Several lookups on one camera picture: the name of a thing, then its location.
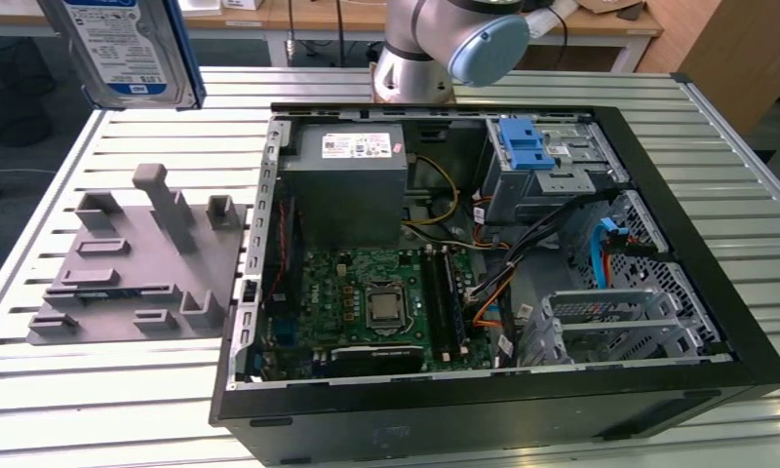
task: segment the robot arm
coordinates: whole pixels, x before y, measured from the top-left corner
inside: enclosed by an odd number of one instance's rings
[[[385,49],[373,75],[385,102],[445,102],[455,78],[488,86],[529,41],[523,0],[392,0]]]

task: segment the motherboard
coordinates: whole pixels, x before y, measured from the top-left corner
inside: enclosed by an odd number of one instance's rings
[[[452,287],[440,297],[432,292],[441,288],[431,284],[439,276],[431,270],[437,268],[443,278],[449,272]],[[336,353],[355,356],[377,348],[416,354],[417,371],[489,369],[488,338],[484,333],[465,336],[461,323],[460,297],[472,284],[471,262],[461,250],[309,251],[299,314],[271,319],[281,373],[271,377],[329,376],[327,363]],[[456,309],[449,308],[453,300]],[[435,313],[437,308],[444,309],[443,316]],[[369,368],[381,365],[376,359],[361,362]]]

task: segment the ram slot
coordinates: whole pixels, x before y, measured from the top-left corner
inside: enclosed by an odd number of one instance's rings
[[[444,295],[444,303],[448,307],[448,314],[453,328],[453,340],[451,342],[451,349],[460,355],[468,354],[465,343],[465,324],[463,321],[463,308],[459,302],[459,292],[456,291],[456,281],[453,280],[453,265],[451,263],[451,252],[447,249],[441,251],[441,277],[445,288],[441,289]]]
[[[448,277],[444,275],[444,254],[423,251],[421,263],[423,296],[428,313],[428,329],[433,359],[448,362],[451,355],[459,353],[453,317],[448,302]]]

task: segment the sticker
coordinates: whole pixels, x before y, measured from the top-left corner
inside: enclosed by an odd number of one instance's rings
[[[515,319],[528,320],[529,316],[532,315],[533,310],[535,310],[535,307],[532,307],[529,304],[520,304],[520,309],[517,310],[517,313],[515,314]]]
[[[325,134],[325,159],[389,158],[391,134]]]
[[[260,21],[225,21],[225,26],[263,27],[263,23]]]
[[[511,353],[515,350],[515,345],[511,344],[511,341],[508,341],[508,338],[505,337],[504,334],[501,334],[499,336],[499,341],[496,342],[496,346],[499,346],[499,349],[503,350],[503,353],[505,353],[505,356],[508,356],[511,358]]]
[[[153,43],[137,31],[136,0],[81,0],[66,4],[77,34],[101,80],[124,95],[159,95],[168,88]]]
[[[545,153],[548,153],[550,156],[560,156],[560,155],[570,156],[570,148],[567,147],[566,144],[559,144],[556,146],[547,146]]]
[[[473,207],[473,222],[477,224],[485,224],[485,209]]]

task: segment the wooden desk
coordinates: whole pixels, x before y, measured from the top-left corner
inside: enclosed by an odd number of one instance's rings
[[[272,0],[263,2],[260,10],[224,9],[215,17],[191,17],[184,19],[191,37],[223,39],[225,35],[208,33],[203,30],[265,29],[271,15]],[[50,36],[52,28],[40,11],[36,0],[0,0],[0,36]],[[263,39],[263,33],[252,39]]]
[[[337,40],[339,20],[333,0],[292,0],[297,39]],[[384,4],[364,5],[376,0],[341,2],[345,40],[383,41],[385,29]],[[636,21],[614,14],[594,15],[580,9],[566,19],[570,46],[615,47],[622,49],[611,71],[632,72],[651,38],[662,26],[644,12]],[[272,66],[287,66],[288,1],[265,0],[260,10],[225,9],[216,17],[185,18],[188,34],[195,39],[263,39],[269,45]],[[0,0],[0,36],[52,36],[52,28],[34,0]],[[555,28],[532,45],[559,46],[563,29]]]
[[[272,2],[272,14],[269,15],[268,27],[288,29],[288,1],[269,1]],[[359,0],[359,3],[343,0],[340,3],[344,31],[384,31],[385,2],[379,1],[376,5],[364,5],[361,2],[369,3],[376,2],[376,0]],[[292,0],[292,5],[296,30],[339,30],[339,17],[333,0]],[[643,12],[638,20],[627,21],[618,18],[615,14],[595,15],[580,8],[566,21],[570,34],[574,36],[643,35],[654,37],[662,34],[662,26],[648,12]],[[556,27],[552,33],[563,34],[563,27]]]
[[[268,0],[272,10],[267,21],[269,40],[277,32],[287,40],[288,0]],[[385,6],[377,0],[357,0],[359,3],[341,1],[341,17],[345,40],[383,41],[385,29]],[[303,40],[337,40],[339,16],[335,0],[292,0],[295,36]],[[612,64],[611,71],[632,72],[652,37],[662,34],[662,26],[648,12],[635,21],[620,19],[615,14],[595,15],[583,8],[567,19],[570,46],[615,47],[622,52]],[[545,36],[532,39],[531,44],[558,46],[563,42],[563,27],[556,27]],[[285,60],[285,45],[280,49],[269,47],[272,61],[276,57]]]

